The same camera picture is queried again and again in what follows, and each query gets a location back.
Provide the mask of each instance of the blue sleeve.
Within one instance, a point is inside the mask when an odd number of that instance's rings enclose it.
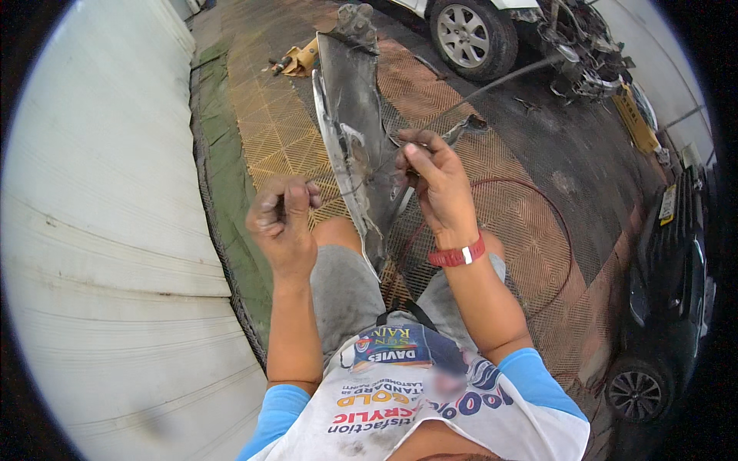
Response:
[[[513,383],[526,402],[587,421],[584,413],[548,372],[534,348],[516,350],[505,357],[497,368]]]
[[[287,433],[310,401],[310,395],[291,384],[278,384],[266,390],[259,420],[251,440],[236,461],[246,461],[265,446]]]

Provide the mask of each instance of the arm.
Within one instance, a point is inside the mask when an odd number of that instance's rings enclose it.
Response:
[[[438,249],[472,245],[479,238],[477,218],[456,152],[432,131],[404,130],[400,138],[410,144],[397,156],[396,177],[402,180],[410,168],[419,173],[415,189]],[[444,271],[466,329],[484,358],[498,365],[515,350],[532,347],[523,310],[488,257]]]
[[[487,256],[444,271],[461,318],[482,357],[499,365],[510,353],[533,347],[523,310]]]
[[[319,192],[304,178],[277,176],[262,187],[246,216],[246,228],[269,261],[275,281],[268,387],[291,384],[309,395],[323,379],[310,289],[317,244],[308,228],[310,206],[320,206]]]
[[[267,387],[292,384],[313,395],[323,379],[323,352],[313,314],[310,280],[275,278]]]

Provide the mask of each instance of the concrete floor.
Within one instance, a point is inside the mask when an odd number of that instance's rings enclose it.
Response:
[[[424,126],[477,88],[445,67],[420,18],[389,2],[371,4],[377,10],[374,24],[382,51],[378,80],[387,103],[388,126]],[[268,58],[281,57],[290,46],[305,45],[316,29],[330,29],[340,5],[330,0],[220,0],[214,10],[201,13],[209,16],[200,21],[209,21],[211,28],[217,22],[220,35],[230,43],[230,98],[244,161],[257,189],[274,173],[315,176],[330,171],[315,122],[309,79],[272,77],[262,71]],[[206,34],[202,40],[215,39]],[[413,55],[451,77],[435,81]],[[517,66],[535,59],[534,52],[523,47]],[[506,284],[528,316],[537,348],[554,377],[592,422],[584,458],[600,460],[618,448],[615,436],[625,434],[614,427],[600,392],[601,379],[613,358],[614,321],[625,302],[623,273],[642,212],[666,177],[655,160],[632,147],[611,102],[562,107],[548,90],[550,78],[547,71],[529,74],[470,101],[465,110],[484,117],[492,130],[483,139],[462,139],[457,151],[467,170],[480,178],[508,176],[530,181],[562,211],[572,234],[575,264],[560,299],[548,305],[568,264],[568,247],[558,218],[540,198],[512,187],[486,190],[477,197],[480,219],[508,249]],[[527,114],[515,97],[540,109]],[[442,117],[434,126],[457,121]],[[322,184],[329,195],[335,190],[331,181]],[[346,210],[338,199],[311,219],[315,223],[341,214]],[[418,217],[418,210],[409,207],[401,217],[405,224],[399,226],[413,226]],[[403,235],[403,229],[393,230],[390,252],[392,242],[396,246],[404,242]],[[413,281],[425,280],[427,270],[418,264],[406,272],[406,291],[399,294],[407,296],[420,289]],[[268,318],[256,320],[268,322]]]

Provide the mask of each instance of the black car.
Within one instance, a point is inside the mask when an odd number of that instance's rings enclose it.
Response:
[[[621,354],[605,388],[621,419],[663,415],[694,373],[716,287],[707,261],[707,182],[701,165],[687,167],[645,221],[630,268]]]

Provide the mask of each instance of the hand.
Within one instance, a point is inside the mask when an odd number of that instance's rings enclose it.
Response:
[[[308,228],[310,206],[320,207],[320,189],[302,176],[273,176],[246,214],[246,228],[272,266],[275,282],[309,280],[317,244]]]
[[[438,249],[461,249],[479,240],[472,188],[456,152],[432,131],[400,130],[399,137],[410,143],[398,150],[396,178],[402,181],[410,168],[420,175],[410,185]]]

